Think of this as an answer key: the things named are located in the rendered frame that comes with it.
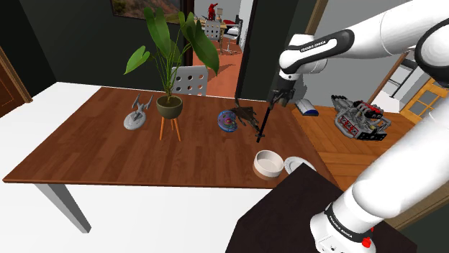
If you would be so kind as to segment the dark brown claw-shaped figure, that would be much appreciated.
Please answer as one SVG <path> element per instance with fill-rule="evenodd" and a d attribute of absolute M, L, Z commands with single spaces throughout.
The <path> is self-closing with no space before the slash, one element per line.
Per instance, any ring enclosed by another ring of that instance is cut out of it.
<path fill-rule="evenodd" d="M 235 116 L 239 119 L 240 123 L 243 126 L 245 126 L 247 122 L 249 123 L 249 125 L 251 125 L 252 128 L 254 128 L 254 130 L 256 130 L 256 132 L 260 131 L 260 128 L 258 126 L 259 121 L 255 118 L 256 113 L 254 112 L 252 106 L 237 106 L 233 109 L 230 109 L 230 111 L 235 114 Z"/>

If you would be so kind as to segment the white chair with holes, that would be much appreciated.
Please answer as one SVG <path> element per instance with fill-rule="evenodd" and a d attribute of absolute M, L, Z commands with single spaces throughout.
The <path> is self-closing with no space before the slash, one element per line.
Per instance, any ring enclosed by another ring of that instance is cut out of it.
<path fill-rule="evenodd" d="M 173 67 L 174 94 L 205 96 L 209 71 L 205 65 Z"/>

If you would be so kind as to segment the brown wooden door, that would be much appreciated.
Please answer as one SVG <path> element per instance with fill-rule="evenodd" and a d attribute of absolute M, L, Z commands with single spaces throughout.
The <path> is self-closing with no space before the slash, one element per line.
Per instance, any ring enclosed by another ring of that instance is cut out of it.
<path fill-rule="evenodd" d="M 31 95 L 0 47 L 0 118 L 31 102 Z"/>

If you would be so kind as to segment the green plant in pot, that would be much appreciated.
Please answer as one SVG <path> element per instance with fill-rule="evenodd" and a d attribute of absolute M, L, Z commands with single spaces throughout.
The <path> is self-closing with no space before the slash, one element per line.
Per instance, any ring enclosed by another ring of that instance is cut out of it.
<path fill-rule="evenodd" d="M 188 49 L 192 49 L 207 68 L 211 68 L 217 73 L 219 70 L 218 52 L 211 40 L 204 34 L 201 23 L 194 21 L 192 13 L 187 16 L 182 11 L 178 13 L 180 24 L 178 34 L 183 35 L 188 41 L 182 50 L 178 48 L 177 42 L 171 39 L 161 8 L 153 11 L 150 7 L 146 7 L 144 8 L 144 16 L 150 36 L 155 43 L 156 51 L 152 54 L 145 49 L 144 45 L 139 47 L 127 61 L 125 72 L 129 73 L 149 60 L 154 62 L 165 92 L 163 96 L 156 100 L 156 108 L 161 115 L 161 123 L 164 124 L 165 120 L 169 119 L 172 127 L 178 129 L 177 118 L 182 112 L 183 100 L 173 94 L 173 87 L 176 76 L 181 69 L 183 54 Z"/>

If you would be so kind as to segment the grey spaceship model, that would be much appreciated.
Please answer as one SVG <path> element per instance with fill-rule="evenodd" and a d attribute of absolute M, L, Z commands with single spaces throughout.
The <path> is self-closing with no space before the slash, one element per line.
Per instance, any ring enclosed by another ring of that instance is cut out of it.
<path fill-rule="evenodd" d="M 146 114 L 144 110 L 148 109 L 153 100 L 153 96 L 151 96 L 150 100 L 146 104 L 143 104 L 139 102 L 139 98 L 140 94 L 137 95 L 137 98 L 132 105 L 132 108 L 136 106 L 137 110 L 129 113 L 124 119 L 124 127 L 128 130 L 138 129 L 145 123 Z"/>

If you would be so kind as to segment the white perforated chair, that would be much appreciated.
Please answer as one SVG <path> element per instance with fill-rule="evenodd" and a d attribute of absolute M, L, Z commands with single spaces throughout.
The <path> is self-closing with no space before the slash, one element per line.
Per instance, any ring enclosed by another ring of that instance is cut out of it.
<path fill-rule="evenodd" d="M 222 49 L 222 29 L 221 22 L 206 20 L 204 23 L 204 34 L 211 41 L 219 42 L 219 49 Z"/>

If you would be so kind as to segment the black stick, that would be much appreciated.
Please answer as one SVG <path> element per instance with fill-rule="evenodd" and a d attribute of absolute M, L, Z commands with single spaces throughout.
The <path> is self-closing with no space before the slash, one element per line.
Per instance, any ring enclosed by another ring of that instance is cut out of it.
<path fill-rule="evenodd" d="M 267 110 L 266 110 L 266 114 L 265 114 L 265 116 L 264 116 L 262 126 L 260 127 L 260 130 L 258 131 L 258 133 L 257 133 L 257 135 L 256 135 L 256 137 L 257 137 L 256 142 L 257 142 L 257 143 L 259 143 L 260 139 L 261 139 L 262 137 L 264 137 L 263 130 L 265 129 L 266 122 L 268 121 L 268 116 L 269 116 L 269 114 L 270 114 L 272 108 L 273 108 L 272 106 L 269 106 L 269 107 L 267 108 Z"/>

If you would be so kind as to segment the yellow framed glass door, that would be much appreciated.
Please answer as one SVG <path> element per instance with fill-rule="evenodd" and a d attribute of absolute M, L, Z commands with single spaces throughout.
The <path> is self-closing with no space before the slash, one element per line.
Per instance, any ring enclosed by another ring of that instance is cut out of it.
<path fill-rule="evenodd" d="M 438 106 L 448 94 L 449 88 L 443 88 L 430 78 L 405 105 L 400 114 L 416 124 Z"/>

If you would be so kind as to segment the colourful round disc toy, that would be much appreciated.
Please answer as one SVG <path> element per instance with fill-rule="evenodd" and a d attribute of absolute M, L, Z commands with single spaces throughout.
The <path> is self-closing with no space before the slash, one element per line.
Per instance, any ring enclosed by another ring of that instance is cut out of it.
<path fill-rule="evenodd" d="M 217 117 L 217 123 L 221 130 L 234 132 L 237 130 L 236 115 L 233 111 L 221 111 Z"/>

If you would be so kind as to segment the grey and red engine model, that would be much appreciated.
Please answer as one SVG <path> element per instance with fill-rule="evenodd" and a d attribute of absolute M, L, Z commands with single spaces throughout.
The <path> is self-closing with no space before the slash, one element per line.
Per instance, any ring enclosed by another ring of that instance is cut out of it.
<path fill-rule="evenodd" d="M 335 126 L 348 138 L 359 140 L 383 140 L 391 121 L 384 110 L 364 101 L 350 101 L 345 96 L 331 95 L 337 111 Z"/>

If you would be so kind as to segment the white plate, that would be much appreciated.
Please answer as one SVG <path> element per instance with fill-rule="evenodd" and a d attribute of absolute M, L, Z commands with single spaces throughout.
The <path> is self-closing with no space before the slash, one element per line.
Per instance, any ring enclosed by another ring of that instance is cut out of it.
<path fill-rule="evenodd" d="M 307 165 L 308 167 L 316 171 L 312 163 L 301 157 L 287 157 L 284 160 L 284 169 L 290 175 L 292 174 L 293 171 L 295 171 L 295 169 L 297 169 L 300 165 L 303 164 Z"/>

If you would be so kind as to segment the landscape wall picture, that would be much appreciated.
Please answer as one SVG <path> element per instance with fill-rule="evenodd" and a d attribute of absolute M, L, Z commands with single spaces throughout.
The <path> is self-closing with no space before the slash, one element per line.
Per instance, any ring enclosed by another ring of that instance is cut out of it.
<path fill-rule="evenodd" d="M 110 0 L 114 15 L 145 19 L 144 8 L 161 8 L 167 23 L 178 24 L 181 0 Z"/>

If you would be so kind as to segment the brown wooden table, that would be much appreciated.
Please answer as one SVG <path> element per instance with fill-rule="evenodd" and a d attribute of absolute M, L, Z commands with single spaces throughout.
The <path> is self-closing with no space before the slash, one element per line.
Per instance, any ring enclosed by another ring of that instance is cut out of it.
<path fill-rule="evenodd" d="M 55 200 L 76 225 L 86 218 L 67 191 L 69 185 L 144 185 L 220 188 L 274 188 L 253 172 L 257 152 L 303 157 L 325 179 L 332 175 L 290 108 L 271 112 L 265 136 L 249 126 L 222 131 L 220 111 L 231 98 L 183 96 L 178 128 L 162 122 L 155 106 L 144 125 L 124 128 L 136 98 L 154 100 L 156 92 L 100 88 L 6 177 L 7 183 L 31 183 Z"/>

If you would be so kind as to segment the white bowl with brown base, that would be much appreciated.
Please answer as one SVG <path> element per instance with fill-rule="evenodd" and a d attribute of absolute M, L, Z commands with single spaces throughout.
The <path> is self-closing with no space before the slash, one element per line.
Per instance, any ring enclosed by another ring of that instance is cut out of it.
<path fill-rule="evenodd" d="M 259 151 L 253 161 L 254 173 L 264 180 L 274 180 L 284 168 L 284 160 L 277 153 L 270 150 Z"/>

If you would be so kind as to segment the dark robot stand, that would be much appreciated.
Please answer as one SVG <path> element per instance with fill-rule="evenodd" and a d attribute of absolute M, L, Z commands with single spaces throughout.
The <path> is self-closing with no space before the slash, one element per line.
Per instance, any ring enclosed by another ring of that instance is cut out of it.
<path fill-rule="evenodd" d="M 341 191 L 317 166 L 300 165 L 237 222 L 225 253 L 417 253 L 384 222 L 366 184 Z"/>

